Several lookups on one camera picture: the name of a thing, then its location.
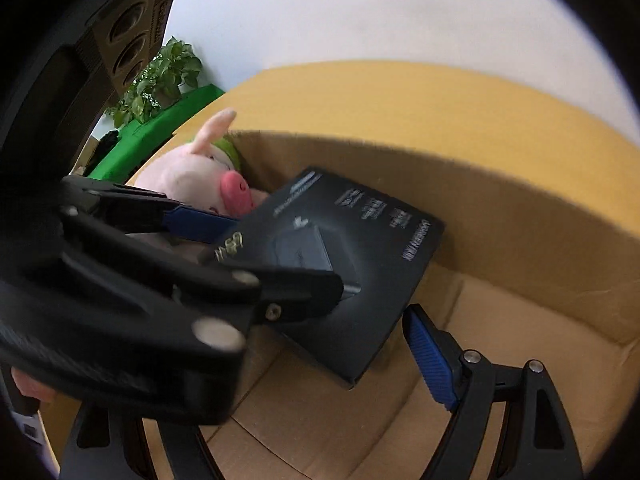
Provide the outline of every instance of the pig ear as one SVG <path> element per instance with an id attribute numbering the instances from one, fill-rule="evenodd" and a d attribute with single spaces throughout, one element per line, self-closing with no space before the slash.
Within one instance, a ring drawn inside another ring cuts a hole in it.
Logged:
<path id="1" fill-rule="evenodd" d="M 236 118 L 236 112 L 231 108 L 226 108 L 207 120 L 196 134 L 196 138 L 191 143 L 190 152 L 195 155 L 207 155 L 209 145 L 222 138 Z"/>

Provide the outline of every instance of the speaker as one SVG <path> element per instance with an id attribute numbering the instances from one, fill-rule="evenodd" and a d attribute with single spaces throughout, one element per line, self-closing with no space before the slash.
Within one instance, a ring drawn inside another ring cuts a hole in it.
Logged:
<path id="1" fill-rule="evenodd" d="M 13 105 L 17 111 L 9 125 L 3 117 L 0 174 L 68 174 L 104 108 L 117 102 L 160 49 L 172 2 L 87 0 L 67 18 L 67 27 L 52 31 L 60 38 L 53 42 L 56 49 L 44 60 L 34 53 L 37 70 L 16 83 L 14 102 L 3 110 L 10 114 Z"/>

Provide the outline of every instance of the stuffed toy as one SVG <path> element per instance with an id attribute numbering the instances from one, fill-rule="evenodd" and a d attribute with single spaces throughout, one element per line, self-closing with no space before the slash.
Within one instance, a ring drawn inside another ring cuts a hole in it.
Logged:
<path id="1" fill-rule="evenodd" d="M 224 137 L 235 118 L 230 108 L 215 114 L 193 142 L 157 158 L 134 185 L 219 215 L 239 218 L 247 214 L 268 195 L 250 188 L 239 172 L 238 152 Z"/>

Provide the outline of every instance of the black mount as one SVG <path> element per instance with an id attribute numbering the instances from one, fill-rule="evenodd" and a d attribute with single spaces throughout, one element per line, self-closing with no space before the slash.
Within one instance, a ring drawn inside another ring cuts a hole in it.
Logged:
<path id="1" fill-rule="evenodd" d="M 137 415 L 219 424 L 250 327 L 324 316 L 342 294 L 333 272 L 203 267 L 126 236 L 185 207 L 157 193 L 72 176 L 2 181 L 0 202 L 0 358 Z"/>
<path id="2" fill-rule="evenodd" d="M 222 479 L 197 424 L 230 415 L 250 327 L 325 316 L 342 295 L 340 277 L 201 267 L 127 237 L 162 232 L 164 216 L 184 208 L 157 193 L 76 176 L 1 189 L 0 354 L 86 401 L 60 478 L 155 479 L 146 416 L 159 421 L 176 480 Z M 282 315 L 269 321 L 275 302 Z M 202 320 L 213 326 L 204 338 L 194 329 Z M 581 478 L 571 427 L 540 362 L 513 368 L 463 352 L 416 304 L 403 329 L 433 397 L 452 412 L 423 479 L 469 478 L 493 402 L 507 409 L 491 479 Z"/>

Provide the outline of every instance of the green cloth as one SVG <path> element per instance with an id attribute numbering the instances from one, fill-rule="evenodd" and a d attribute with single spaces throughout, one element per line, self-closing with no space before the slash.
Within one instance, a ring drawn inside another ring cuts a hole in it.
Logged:
<path id="1" fill-rule="evenodd" d="M 232 164 L 237 172 L 240 172 L 240 154 L 233 143 L 227 139 L 226 137 L 222 137 L 222 139 L 216 140 L 213 143 L 214 146 L 220 148 L 223 152 L 227 154 L 227 156 L 231 159 Z"/>
<path id="2" fill-rule="evenodd" d="M 175 105 L 163 110 L 145 124 L 140 124 L 137 120 L 131 121 L 120 130 L 118 143 L 87 176 L 124 184 L 158 148 L 171 139 L 178 126 L 222 94 L 224 92 L 217 86 L 203 86 L 184 94 Z"/>

